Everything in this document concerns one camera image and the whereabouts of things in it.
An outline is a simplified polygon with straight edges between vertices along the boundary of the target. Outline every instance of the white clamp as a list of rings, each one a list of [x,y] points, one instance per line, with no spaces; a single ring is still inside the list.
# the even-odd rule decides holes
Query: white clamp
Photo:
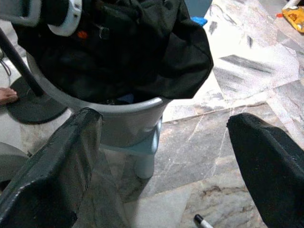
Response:
[[[82,0],[69,0],[65,21],[60,26],[48,25],[48,27],[54,34],[58,36],[69,37],[76,31],[78,27],[81,12]]]

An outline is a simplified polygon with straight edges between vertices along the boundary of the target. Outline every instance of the marble tile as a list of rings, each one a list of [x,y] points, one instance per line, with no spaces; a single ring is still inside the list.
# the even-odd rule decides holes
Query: marble tile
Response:
[[[229,20],[229,16],[223,14],[218,5],[212,5],[205,18],[208,23],[204,29],[208,36],[212,57],[217,59],[232,55],[239,48],[244,31],[235,22]]]
[[[124,164],[127,155],[121,152],[110,151],[107,149],[102,150],[109,164],[113,178],[116,180],[116,182],[119,181],[123,176]]]
[[[304,48],[304,35],[295,30],[285,18],[277,18],[274,25],[285,35],[291,38],[301,48]]]
[[[283,44],[286,47],[292,48],[293,50],[296,51],[303,51],[303,47],[301,47],[298,43],[296,43],[293,39],[285,35],[282,31],[277,32],[277,38],[276,40],[280,43]]]
[[[274,92],[297,128],[304,135],[304,79],[275,88]]]
[[[34,154],[43,146],[50,136],[60,127],[69,117],[71,111],[66,110],[61,116],[52,120],[48,123],[42,124],[22,124],[20,123],[21,129],[21,140],[25,153]]]
[[[146,198],[237,169],[226,123],[231,115],[241,112],[256,114],[286,130],[265,103],[164,123],[155,155],[154,175],[148,180],[137,178],[133,171],[132,156],[127,156],[121,166],[123,175],[117,186],[123,202]]]
[[[175,228],[186,208],[192,185],[124,205],[132,228]]]
[[[227,103],[224,99],[223,92],[220,89],[213,72],[211,72],[209,78],[195,94],[193,100],[195,101],[195,109],[197,114],[227,108]]]
[[[162,121],[169,122],[199,114],[221,110],[227,107],[219,84],[211,72],[209,78],[193,99],[180,99],[170,102],[163,113]]]
[[[299,77],[304,78],[304,50],[297,51],[297,57],[299,59],[300,67],[299,67]]]
[[[224,98],[238,100],[298,80],[299,62],[277,44],[217,59],[213,72]]]
[[[268,105],[274,111],[279,120],[283,123],[291,138],[301,147],[304,148],[304,135],[302,131],[295,124],[291,115],[283,106],[282,101],[274,90],[269,91],[269,98],[267,99]]]
[[[285,0],[276,0],[276,1],[267,1],[267,0],[259,0],[261,5],[266,9],[269,16],[275,20],[276,14],[282,12],[282,8],[286,5]]]
[[[213,0],[212,5],[220,8],[226,20],[236,25],[260,46],[267,47],[277,43],[277,27],[273,25],[273,20],[258,0]],[[230,44],[226,42],[226,36],[224,37],[222,42]]]
[[[79,208],[77,228],[87,228],[86,224],[92,228],[128,228],[124,205],[105,154],[100,152],[96,160],[89,188]]]
[[[191,116],[196,116],[197,112],[193,105],[168,105],[163,113],[163,122],[179,120]]]
[[[239,170],[193,185],[180,228],[196,228],[193,217],[201,214],[216,228],[266,228]]]

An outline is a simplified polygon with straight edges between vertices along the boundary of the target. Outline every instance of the black pole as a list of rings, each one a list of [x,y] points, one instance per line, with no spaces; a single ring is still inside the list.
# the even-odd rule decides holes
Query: black pole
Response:
[[[23,62],[21,56],[15,50],[14,46],[6,37],[6,35],[4,34],[1,28],[0,28],[0,47],[3,50],[3,52],[8,56],[10,61],[14,64],[16,69],[21,73],[22,77],[25,79],[25,81],[32,89],[32,91],[35,93],[35,95],[42,96],[44,94],[43,90],[35,81],[32,73],[30,72],[26,64]]]

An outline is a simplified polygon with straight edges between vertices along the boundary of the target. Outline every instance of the black bag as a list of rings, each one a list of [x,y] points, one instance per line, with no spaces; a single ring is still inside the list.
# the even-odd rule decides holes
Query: black bag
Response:
[[[238,114],[229,135],[243,179],[269,228],[304,228],[304,151],[280,128]]]
[[[14,28],[45,77],[89,102],[129,93],[192,98],[213,67],[206,33],[190,19],[184,0],[97,0],[67,38],[43,21]]]

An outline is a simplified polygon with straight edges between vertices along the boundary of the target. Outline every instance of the bare foot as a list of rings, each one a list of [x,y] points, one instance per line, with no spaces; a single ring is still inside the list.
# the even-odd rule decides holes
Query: bare foot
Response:
[[[0,105],[6,105],[18,100],[17,92],[10,88],[0,88]]]

